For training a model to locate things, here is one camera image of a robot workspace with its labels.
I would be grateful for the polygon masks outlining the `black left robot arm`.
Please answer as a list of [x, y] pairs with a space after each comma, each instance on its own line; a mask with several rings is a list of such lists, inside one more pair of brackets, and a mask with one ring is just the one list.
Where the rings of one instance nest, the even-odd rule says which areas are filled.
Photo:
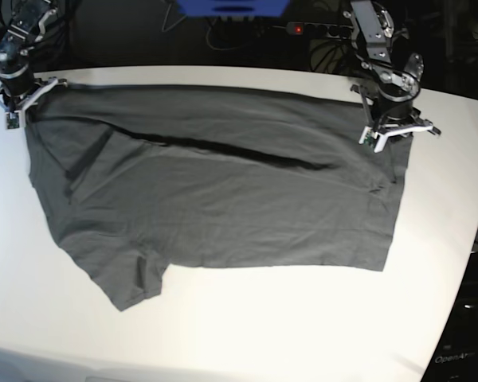
[[421, 91], [424, 62], [421, 54], [409, 51], [407, 32], [379, 1], [351, 1], [343, 16], [352, 24], [351, 47], [371, 81], [366, 96], [376, 107], [374, 122], [416, 121], [420, 112], [413, 101]]

